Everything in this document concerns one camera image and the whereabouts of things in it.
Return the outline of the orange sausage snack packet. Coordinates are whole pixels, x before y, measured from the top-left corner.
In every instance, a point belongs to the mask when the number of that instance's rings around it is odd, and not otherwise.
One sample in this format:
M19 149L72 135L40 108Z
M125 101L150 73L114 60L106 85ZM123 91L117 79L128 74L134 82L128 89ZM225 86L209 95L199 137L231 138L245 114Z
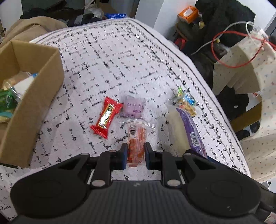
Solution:
M142 119L126 119L128 125L127 164L136 167L144 159L144 144L147 130L155 130L156 126Z

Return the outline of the brown cardboard box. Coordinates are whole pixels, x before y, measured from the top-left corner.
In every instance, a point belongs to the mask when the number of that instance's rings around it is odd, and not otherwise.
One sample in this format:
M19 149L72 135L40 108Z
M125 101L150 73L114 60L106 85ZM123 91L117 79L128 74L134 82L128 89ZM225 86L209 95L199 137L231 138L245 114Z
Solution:
M1 128L1 164L25 168L29 166L43 119L65 75L57 48L12 40L1 48L1 82L19 72L37 76L9 123Z

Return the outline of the cream dotted cloth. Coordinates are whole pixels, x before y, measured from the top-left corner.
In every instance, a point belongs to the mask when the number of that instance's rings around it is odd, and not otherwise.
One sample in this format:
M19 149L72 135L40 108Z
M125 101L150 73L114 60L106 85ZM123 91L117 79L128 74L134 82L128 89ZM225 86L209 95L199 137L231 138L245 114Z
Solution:
M245 37L214 64L212 90L224 87L247 94L248 109L261 105L260 127L241 141L251 177L259 182L275 178L275 50Z

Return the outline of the black clothes pile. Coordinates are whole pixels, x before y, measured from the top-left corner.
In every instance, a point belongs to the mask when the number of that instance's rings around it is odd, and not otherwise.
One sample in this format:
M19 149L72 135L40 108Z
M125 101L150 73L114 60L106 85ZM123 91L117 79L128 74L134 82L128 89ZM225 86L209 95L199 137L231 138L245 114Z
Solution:
M65 23L68 27L102 21L105 17L100 8L86 10L67 7L66 1L59 1L47 8L31 8L23 12L20 19L31 19L38 16L50 17Z

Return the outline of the purple square snack packet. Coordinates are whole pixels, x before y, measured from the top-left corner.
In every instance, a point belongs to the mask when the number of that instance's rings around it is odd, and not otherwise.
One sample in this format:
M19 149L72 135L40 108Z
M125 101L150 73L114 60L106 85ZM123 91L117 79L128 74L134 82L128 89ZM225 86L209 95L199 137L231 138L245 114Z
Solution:
M120 113L121 117L130 119L140 119L145 108L145 99L132 96L123 98L123 107Z

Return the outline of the blue foil bag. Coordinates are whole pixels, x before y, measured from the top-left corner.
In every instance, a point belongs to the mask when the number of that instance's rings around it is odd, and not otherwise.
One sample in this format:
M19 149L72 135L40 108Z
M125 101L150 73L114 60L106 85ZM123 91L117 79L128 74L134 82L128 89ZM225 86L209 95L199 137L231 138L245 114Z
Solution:
M104 16L107 19L121 19L121 18L126 18L127 14L120 14L120 13L110 14L110 13L106 13Z

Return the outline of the black fluffy garment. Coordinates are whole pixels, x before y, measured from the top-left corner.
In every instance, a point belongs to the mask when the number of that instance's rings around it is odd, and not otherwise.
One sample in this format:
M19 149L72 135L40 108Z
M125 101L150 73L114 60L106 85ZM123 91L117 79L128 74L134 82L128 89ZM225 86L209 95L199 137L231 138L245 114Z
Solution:
M186 55L194 53L230 24L255 19L255 13L239 1L197 1L195 6L202 14L204 27L186 43L183 48Z

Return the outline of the orange tissue box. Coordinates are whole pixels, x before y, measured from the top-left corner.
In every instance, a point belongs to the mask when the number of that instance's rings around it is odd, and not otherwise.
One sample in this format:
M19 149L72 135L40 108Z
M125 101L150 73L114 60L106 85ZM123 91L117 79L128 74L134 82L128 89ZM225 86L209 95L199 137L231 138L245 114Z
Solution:
M184 9L181 13L178 14L178 18L182 22L186 22L188 24L192 23L198 17L199 17L198 9L194 6L189 6L186 9Z

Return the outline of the white patterned bed blanket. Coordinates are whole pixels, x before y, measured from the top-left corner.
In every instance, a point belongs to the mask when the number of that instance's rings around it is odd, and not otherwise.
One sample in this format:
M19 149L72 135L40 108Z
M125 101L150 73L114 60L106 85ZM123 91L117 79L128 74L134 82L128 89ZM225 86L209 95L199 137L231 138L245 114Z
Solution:
M143 118L155 124L147 133L152 147L176 153L169 141L166 105L178 87L196 100L196 126L207 154L249 175L242 148L213 92L192 61L158 32L137 20L106 20L60 29L31 39L56 47L65 73L26 169L1 167L1 212L16 217L9 192L19 179L80 153L98 156L126 142L128 127L119 117L108 138L90 129L105 97L145 99Z

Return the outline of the purple long snack bar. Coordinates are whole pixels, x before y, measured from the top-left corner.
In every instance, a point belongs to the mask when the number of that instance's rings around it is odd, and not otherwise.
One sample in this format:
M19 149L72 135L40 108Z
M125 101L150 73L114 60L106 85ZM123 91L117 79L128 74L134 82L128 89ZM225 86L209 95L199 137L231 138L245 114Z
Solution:
M193 150L202 157L207 158L205 146L191 115L179 107L168 105L168 131L170 143L179 156L187 150Z

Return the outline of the clear cracker packet blue band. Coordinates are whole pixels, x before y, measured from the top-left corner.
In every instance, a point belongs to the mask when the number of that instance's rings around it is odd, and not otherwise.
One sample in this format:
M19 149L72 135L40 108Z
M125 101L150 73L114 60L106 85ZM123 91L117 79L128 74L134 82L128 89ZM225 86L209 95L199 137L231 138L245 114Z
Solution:
M18 74L3 81L3 90L9 90L14 99L19 103L22 101L24 94L36 78L37 73L20 71Z

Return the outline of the green snack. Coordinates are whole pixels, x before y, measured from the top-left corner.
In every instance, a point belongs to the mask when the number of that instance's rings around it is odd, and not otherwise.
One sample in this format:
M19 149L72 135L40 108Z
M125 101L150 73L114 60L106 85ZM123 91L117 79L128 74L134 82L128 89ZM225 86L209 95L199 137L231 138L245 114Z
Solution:
M15 100L10 90L1 89L0 92L0 109L1 111L13 111L17 107Z

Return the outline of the mixed nuts snack packet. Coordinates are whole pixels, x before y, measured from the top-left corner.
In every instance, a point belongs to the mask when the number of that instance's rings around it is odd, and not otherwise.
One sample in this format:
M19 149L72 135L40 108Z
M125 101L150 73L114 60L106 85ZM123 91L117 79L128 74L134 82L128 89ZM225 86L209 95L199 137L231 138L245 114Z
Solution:
M178 87L177 94L173 98L173 105L182 108L188 112L191 117L195 117L197 115L195 104L196 101L194 98L186 94L181 87Z

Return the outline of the red candy bar wrapper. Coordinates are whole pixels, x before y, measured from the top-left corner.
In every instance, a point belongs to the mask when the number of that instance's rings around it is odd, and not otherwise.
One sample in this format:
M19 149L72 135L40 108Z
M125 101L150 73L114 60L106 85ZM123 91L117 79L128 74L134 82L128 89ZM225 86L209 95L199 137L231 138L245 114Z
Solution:
M105 97L101 115L95 125L90 126L95 134L107 139L108 131L111 122L116 114L118 114L123 107L122 103L119 103L109 97Z

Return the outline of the beige cloth garment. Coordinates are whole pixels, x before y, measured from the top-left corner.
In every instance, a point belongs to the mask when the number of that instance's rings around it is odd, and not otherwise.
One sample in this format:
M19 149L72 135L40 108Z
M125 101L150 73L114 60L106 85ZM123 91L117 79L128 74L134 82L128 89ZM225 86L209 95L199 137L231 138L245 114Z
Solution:
M11 40L29 42L41 35L67 27L64 22L46 16L19 19L6 32L1 48Z

